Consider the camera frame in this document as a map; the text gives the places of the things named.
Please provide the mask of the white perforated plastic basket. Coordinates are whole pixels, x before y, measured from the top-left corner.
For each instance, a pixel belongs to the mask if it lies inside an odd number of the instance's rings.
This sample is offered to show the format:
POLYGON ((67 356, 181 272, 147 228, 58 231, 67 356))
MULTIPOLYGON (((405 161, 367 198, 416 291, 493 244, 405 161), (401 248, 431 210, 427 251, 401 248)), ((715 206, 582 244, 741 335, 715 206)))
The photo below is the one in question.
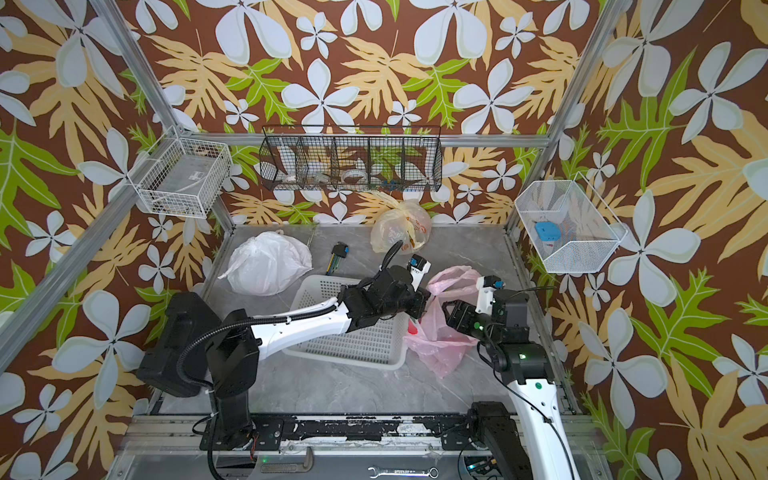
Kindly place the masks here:
MULTIPOLYGON (((292 310, 311 307, 337 296, 342 286, 355 285, 358 279, 325 275, 307 276, 296 293, 292 310)), ((303 342, 283 350, 293 357, 350 366, 393 371, 403 366, 410 317, 400 313, 390 320, 347 334, 330 335, 303 342)))

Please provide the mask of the pink apple-print plastic bag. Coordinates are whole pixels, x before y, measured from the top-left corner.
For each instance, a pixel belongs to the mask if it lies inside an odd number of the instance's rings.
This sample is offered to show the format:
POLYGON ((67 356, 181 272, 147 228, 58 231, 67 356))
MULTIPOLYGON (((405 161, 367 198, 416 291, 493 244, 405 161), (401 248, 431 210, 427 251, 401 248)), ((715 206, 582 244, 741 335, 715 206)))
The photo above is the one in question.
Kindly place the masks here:
POLYGON ((475 311, 480 273, 470 266, 453 266, 438 272, 427 284, 431 297, 419 322, 409 323, 403 341, 438 378, 451 374, 478 340, 447 325, 442 306, 461 300, 475 311))

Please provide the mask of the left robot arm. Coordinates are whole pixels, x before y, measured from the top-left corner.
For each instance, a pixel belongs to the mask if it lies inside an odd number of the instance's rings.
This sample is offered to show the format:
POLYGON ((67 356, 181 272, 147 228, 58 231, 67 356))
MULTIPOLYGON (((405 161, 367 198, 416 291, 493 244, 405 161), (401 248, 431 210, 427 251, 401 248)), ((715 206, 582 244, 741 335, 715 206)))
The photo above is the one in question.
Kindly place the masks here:
POLYGON ((203 446, 235 450, 255 443, 248 390, 259 363, 305 341, 376 325, 399 314, 421 317, 430 293, 420 286, 431 267, 414 255, 405 267, 385 258, 374 276, 341 288, 339 295, 313 307, 273 316, 235 310, 221 326, 191 340, 181 350, 176 373, 203 387, 212 403, 203 446))

